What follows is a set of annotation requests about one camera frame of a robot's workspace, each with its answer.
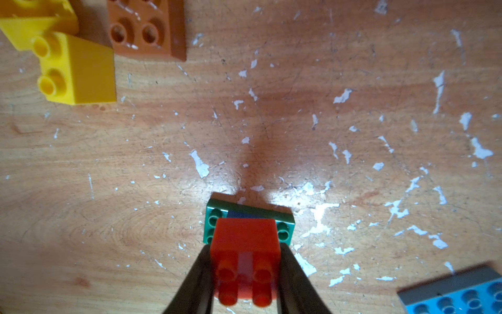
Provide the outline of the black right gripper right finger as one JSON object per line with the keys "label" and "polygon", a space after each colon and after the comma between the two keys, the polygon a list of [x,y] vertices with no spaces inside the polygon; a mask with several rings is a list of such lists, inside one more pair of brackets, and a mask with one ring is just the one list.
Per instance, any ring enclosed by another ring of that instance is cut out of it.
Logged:
{"label": "black right gripper right finger", "polygon": [[280,244],[281,262],[277,285],[278,313],[326,313],[331,311],[325,305],[293,252],[286,243]]}

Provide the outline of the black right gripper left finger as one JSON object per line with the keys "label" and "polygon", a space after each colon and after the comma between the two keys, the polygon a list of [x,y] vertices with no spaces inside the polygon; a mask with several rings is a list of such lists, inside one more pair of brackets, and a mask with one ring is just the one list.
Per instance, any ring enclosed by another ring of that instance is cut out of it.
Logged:
{"label": "black right gripper left finger", "polygon": [[210,245],[205,245],[163,314],[213,312],[214,279]]}

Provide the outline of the red lego brick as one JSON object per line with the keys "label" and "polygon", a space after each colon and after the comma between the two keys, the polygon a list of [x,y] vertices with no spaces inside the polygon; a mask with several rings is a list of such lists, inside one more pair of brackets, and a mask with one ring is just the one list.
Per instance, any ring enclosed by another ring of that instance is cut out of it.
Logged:
{"label": "red lego brick", "polygon": [[214,288],[219,302],[251,300],[268,307],[277,294],[281,248],[273,219],[220,218],[210,244]]}

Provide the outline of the dark green lego plate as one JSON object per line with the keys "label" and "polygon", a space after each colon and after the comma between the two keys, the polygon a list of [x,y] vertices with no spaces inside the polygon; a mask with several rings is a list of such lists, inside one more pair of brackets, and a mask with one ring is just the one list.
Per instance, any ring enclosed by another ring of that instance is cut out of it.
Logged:
{"label": "dark green lego plate", "polygon": [[244,205],[241,202],[231,202],[211,197],[206,204],[203,243],[210,244],[213,240],[217,220],[220,218],[265,218],[273,219],[277,225],[278,240],[290,245],[295,219],[291,209],[274,206],[273,209],[257,208]]}

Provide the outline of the yellow lego brick front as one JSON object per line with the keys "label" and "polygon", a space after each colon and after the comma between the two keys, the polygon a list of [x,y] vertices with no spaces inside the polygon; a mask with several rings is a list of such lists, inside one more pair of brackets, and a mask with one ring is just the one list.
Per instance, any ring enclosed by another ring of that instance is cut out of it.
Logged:
{"label": "yellow lego brick front", "polygon": [[31,39],[31,50],[39,59],[37,87],[46,100],[66,105],[116,101],[112,48],[47,31]]}

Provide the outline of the brown lego brick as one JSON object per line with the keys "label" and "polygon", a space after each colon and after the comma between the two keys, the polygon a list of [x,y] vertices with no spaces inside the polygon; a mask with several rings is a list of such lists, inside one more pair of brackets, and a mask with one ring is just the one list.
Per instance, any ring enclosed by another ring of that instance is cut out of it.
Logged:
{"label": "brown lego brick", "polygon": [[187,59],[183,0],[109,0],[115,54],[136,60]]}

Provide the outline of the dark blue lego brick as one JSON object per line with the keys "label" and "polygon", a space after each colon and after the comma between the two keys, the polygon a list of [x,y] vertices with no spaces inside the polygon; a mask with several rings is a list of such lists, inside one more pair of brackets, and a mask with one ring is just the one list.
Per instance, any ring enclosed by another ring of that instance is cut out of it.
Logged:
{"label": "dark blue lego brick", "polygon": [[228,211],[227,218],[263,218],[263,216],[256,213]]}

